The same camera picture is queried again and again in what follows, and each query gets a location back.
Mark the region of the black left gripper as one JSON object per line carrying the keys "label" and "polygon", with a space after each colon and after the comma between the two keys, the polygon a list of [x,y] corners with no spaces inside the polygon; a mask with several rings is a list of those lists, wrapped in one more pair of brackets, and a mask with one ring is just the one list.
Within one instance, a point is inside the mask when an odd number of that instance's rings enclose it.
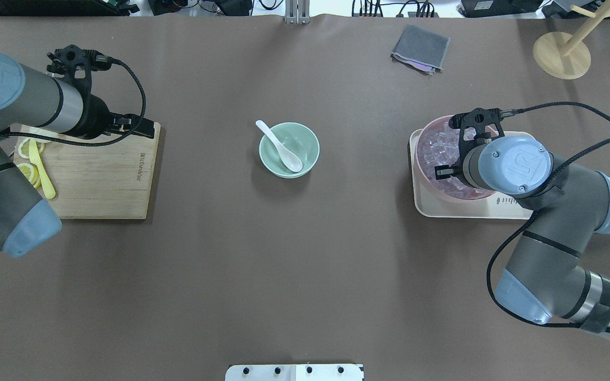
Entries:
{"label": "black left gripper", "polygon": [[91,140],[111,133],[131,133],[136,137],[153,139],[156,135],[155,123],[140,115],[112,113],[101,98],[90,95],[83,104],[82,118],[76,125],[76,137]]}

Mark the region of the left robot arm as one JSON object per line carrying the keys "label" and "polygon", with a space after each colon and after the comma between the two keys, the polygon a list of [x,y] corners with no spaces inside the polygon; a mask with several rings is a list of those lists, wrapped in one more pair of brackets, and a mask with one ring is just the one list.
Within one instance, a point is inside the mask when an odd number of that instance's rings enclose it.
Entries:
{"label": "left robot arm", "polygon": [[[34,133],[12,132],[14,124],[51,132],[48,141],[96,147],[94,138],[116,133],[116,141],[131,135],[153,139],[155,124],[145,118],[146,95],[138,115],[109,111],[92,94],[92,73],[125,62],[97,50],[69,45],[48,53],[47,73],[0,53],[0,143],[10,137],[34,138]],[[61,220],[49,202],[19,171],[0,145],[0,252],[20,257],[61,230]]]}

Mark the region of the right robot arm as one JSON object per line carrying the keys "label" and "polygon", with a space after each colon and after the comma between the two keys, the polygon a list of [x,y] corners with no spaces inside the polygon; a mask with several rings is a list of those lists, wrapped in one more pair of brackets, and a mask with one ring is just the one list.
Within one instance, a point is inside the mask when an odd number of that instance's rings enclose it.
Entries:
{"label": "right robot arm", "polygon": [[469,186],[513,197],[532,216],[489,294],[515,319],[610,341],[610,278],[580,258],[593,234],[610,234],[610,177],[548,152],[529,137],[501,137],[462,154]]}

